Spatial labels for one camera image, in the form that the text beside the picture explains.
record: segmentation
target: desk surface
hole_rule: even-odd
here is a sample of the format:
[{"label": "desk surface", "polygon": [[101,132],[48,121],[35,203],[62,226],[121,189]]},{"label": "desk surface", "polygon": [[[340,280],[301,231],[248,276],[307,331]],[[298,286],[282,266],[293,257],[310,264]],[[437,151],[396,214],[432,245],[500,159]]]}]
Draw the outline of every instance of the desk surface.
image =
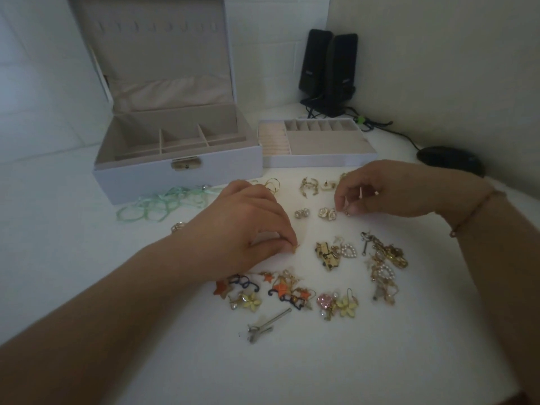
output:
[{"label": "desk surface", "polygon": [[[292,105],[247,118],[254,124],[302,112]],[[381,158],[415,161],[405,140],[380,131],[367,137]],[[162,223],[116,222],[116,208],[91,175],[96,153],[90,147],[0,166],[0,343],[197,213],[182,207]],[[316,211],[331,206],[333,194],[301,197],[304,176],[324,181],[344,170],[350,169],[265,171],[264,178],[280,180],[276,196],[289,214],[307,207],[312,216],[293,219],[301,244],[295,255],[274,257],[255,270],[292,266],[318,293],[351,287],[360,300],[354,320],[326,322],[318,310],[295,311],[251,346],[239,337],[247,323],[268,319],[286,303],[263,287],[263,304],[253,314],[231,311],[212,295],[211,283],[186,290],[110,402],[492,404],[517,392],[457,242],[439,217],[340,215],[324,222]],[[539,202],[506,190],[540,225]],[[394,307],[371,302],[374,286],[361,256],[331,273],[315,257],[315,242],[335,235],[361,248],[361,231],[403,248],[409,260],[396,273],[401,292]]]}]

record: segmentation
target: computer mouse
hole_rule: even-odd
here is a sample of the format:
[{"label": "computer mouse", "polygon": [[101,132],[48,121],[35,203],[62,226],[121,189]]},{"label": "computer mouse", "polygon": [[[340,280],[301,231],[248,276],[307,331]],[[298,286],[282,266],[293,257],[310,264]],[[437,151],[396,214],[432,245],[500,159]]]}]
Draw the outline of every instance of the computer mouse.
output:
[{"label": "computer mouse", "polygon": [[448,146],[428,146],[420,149],[416,157],[429,166],[447,169],[465,170],[480,177],[485,176],[485,167],[480,159],[467,150],[449,148]]}]

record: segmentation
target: speaker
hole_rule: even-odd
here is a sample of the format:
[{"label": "speaker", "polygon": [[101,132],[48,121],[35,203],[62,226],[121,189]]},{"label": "speaker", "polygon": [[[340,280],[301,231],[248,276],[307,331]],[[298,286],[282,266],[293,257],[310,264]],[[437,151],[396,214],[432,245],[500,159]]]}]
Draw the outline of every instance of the speaker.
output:
[{"label": "speaker", "polygon": [[339,103],[348,101],[356,91],[354,73],[358,35],[336,35],[328,46],[325,76],[325,98]]},{"label": "speaker", "polygon": [[332,37],[331,31],[309,32],[299,88],[311,98],[316,98],[323,92],[326,54]]}]

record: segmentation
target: jewelry box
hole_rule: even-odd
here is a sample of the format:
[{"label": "jewelry box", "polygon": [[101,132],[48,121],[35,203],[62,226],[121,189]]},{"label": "jewelry box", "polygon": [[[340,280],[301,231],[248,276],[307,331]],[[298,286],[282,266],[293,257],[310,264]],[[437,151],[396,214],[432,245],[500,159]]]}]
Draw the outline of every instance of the jewelry box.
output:
[{"label": "jewelry box", "polygon": [[358,125],[348,118],[261,121],[263,166],[363,166],[377,159]]},{"label": "jewelry box", "polygon": [[113,100],[93,174],[112,202],[262,176],[224,0],[70,0]]}]

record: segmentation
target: thin bracelet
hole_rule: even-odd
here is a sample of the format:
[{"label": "thin bracelet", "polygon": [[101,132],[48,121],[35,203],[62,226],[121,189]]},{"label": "thin bracelet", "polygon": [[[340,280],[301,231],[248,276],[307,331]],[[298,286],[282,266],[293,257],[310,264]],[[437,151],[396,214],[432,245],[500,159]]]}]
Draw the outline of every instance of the thin bracelet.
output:
[{"label": "thin bracelet", "polygon": [[461,223],[459,223],[454,229],[450,232],[450,237],[455,237],[457,234],[457,231],[461,229],[465,224],[469,223],[469,221],[472,219],[472,217],[478,213],[478,211],[494,196],[496,195],[502,195],[506,196],[506,193],[500,191],[500,190],[493,190],[490,192],[482,201],[476,205],[476,207],[469,213],[469,216],[465,217]]}]

